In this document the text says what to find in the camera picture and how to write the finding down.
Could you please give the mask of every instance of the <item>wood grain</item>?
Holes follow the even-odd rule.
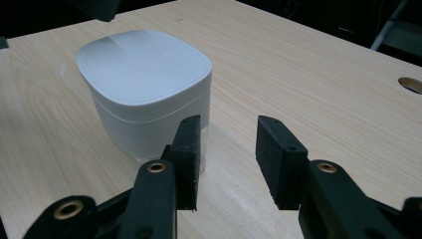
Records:
[[[303,238],[273,203],[255,161],[258,115],[281,120],[310,159],[340,164],[368,195],[400,208],[422,195],[422,98],[398,84],[422,69],[236,1],[179,0],[8,40],[0,51],[0,215],[22,238],[54,201],[103,202],[141,162],[106,135],[76,52],[98,38],[154,29],[213,63],[211,122],[198,211],[180,238]]]

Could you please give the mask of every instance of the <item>white plastic container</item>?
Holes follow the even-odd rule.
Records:
[[[212,65],[204,54],[162,32],[138,30],[83,46],[77,64],[122,150],[139,160],[159,158],[179,123],[200,115],[205,157]]]

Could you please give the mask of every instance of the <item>light wood tabletop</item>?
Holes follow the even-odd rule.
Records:
[[[255,159],[259,115],[281,120],[309,159],[341,165],[366,193],[400,209],[422,196],[422,96],[400,78],[422,68],[234,0],[179,0],[8,40],[0,50],[0,215],[22,238],[53,202],[104,202],[131,188],[141,162],[107,136],[76,64],[85,44],[153,29],[212,61],[207,163],[198,211],[179,238],[303,238],[279,211]]]

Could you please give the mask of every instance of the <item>rounded square lid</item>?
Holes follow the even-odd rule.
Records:
[[[208,58],[186,43],[154,30],[115,34],[77,53],[85,80],[108,101],[142,106],[171,98],[211,72]]]

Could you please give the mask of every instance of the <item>round hole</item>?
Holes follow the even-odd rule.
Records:
[[[153,173],[161,172],[163,170],[165,170],[165,164],[161,162],[153,163],[148,167],[148,171]]]
[[[141,227],[136,230],[135,232],[135,238],[137,239],[148,239],[151,238],[153,235],[152,228],[150,227]]]
[[[380,231],[373,229],[373,228],[365,228],[363,230],[363,233],[365,233],[365,235],[368,238],[372,238],[372,239],[384,239],[385,238],[384,234],[382,234]]]
[[[328,173],[334,173],[337,171],[337,168],[335,168],[333,165],[326,162],[320,162],[317,165],[317,168],[323,172],[328,172]]]
[[[78,215],[84,208],[84,203],[79,200],[72,200],[60,205],[54,212],[54,218],[66,220]]]
[[[400,78],[398,83],[412,93],[422,94],[422,82],[413,78]]]

